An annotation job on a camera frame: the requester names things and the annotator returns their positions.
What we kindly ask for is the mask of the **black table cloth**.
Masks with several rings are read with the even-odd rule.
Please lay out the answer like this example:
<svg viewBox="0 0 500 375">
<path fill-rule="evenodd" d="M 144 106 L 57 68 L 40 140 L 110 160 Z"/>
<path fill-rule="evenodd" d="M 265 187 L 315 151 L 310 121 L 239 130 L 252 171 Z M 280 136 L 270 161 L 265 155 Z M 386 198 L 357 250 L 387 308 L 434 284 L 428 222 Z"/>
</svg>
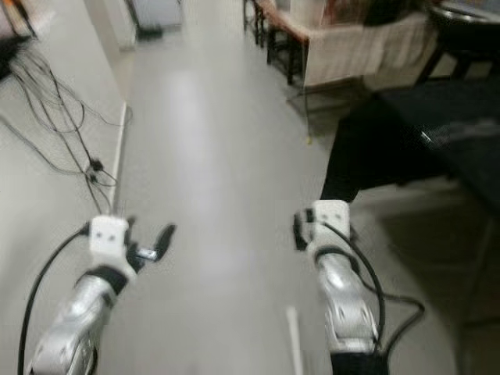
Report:
<svg viewBox="0 0 500 375">
<path fill-rule="evenodd" d="M 500 77 L 372 93 L 339 119 L 319 198 L 441 176 L 500 217 Z"/>
</svg>

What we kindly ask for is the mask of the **black power strip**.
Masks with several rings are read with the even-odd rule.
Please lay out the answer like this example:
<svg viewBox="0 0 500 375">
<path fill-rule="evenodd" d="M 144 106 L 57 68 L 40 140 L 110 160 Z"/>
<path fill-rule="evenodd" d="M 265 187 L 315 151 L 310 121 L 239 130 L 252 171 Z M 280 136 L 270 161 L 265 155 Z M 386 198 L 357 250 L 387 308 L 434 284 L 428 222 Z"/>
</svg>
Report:
<svg viewBox="0 0 500 375">
<path fill-rule="evenodd" d="M 6 37 L 0 40 L 0 81 L 11 74 L 13 61 L 32 41 L 33 38 L 28 36 Z"/>
</svg>

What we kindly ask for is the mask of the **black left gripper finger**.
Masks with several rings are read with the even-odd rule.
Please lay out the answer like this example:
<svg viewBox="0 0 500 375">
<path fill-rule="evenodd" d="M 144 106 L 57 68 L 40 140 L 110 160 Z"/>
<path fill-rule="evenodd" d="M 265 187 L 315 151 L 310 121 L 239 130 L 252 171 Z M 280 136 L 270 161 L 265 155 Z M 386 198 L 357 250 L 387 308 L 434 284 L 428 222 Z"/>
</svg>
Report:
<svg viewBox="0 0 500 375">
<path fill-rule="evenodd" d="M 177 225 L 169 223 L 159 232 L 155 242 L 155 261 L 158 263 L 169 251 Z"/>
</svg>

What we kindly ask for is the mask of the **black wok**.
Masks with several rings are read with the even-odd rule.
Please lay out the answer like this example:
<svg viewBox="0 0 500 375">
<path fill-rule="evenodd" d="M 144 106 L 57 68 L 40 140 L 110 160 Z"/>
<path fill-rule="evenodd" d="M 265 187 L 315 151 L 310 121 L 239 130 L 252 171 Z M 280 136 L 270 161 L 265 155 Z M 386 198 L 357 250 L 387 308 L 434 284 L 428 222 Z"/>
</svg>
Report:
<svg viewBox="0 0 500 375">
<path fill-rule="evenodd" d="M 500 49 L 500 0 L 440 0 L 427 8 L 440 44 Z"/>
</svg>

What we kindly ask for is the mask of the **dark wooden chair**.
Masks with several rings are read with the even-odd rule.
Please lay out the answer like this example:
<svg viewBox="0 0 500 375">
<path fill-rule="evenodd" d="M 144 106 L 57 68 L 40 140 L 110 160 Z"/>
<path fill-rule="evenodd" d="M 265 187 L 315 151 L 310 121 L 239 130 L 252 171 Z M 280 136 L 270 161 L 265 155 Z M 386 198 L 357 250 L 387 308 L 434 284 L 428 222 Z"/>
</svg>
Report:
<svg viewBox="0 0 500 375">
<path fill-rule="evenodd" d="M 266 64 L 275 65 L 288 85 L 305 86 L 309 37 L 299 30 L 279 0 L 241 0 L 242 30 L 263 49 Z"/>
</svg>

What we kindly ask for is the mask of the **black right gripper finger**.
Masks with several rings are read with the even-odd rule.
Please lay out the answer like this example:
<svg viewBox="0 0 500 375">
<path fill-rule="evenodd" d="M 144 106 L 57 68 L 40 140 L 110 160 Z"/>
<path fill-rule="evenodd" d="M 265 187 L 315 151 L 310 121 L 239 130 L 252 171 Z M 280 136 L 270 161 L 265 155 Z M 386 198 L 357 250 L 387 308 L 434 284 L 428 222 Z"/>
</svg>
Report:
<svg viewBox="0 0 500 375">
<path fill-rule="evenodd" d="M 293 240 L 297 252 L 304 252 L 312 240 L 313 222 L 313 209 L 303 209 L 293 215 Z"/>
</svg>

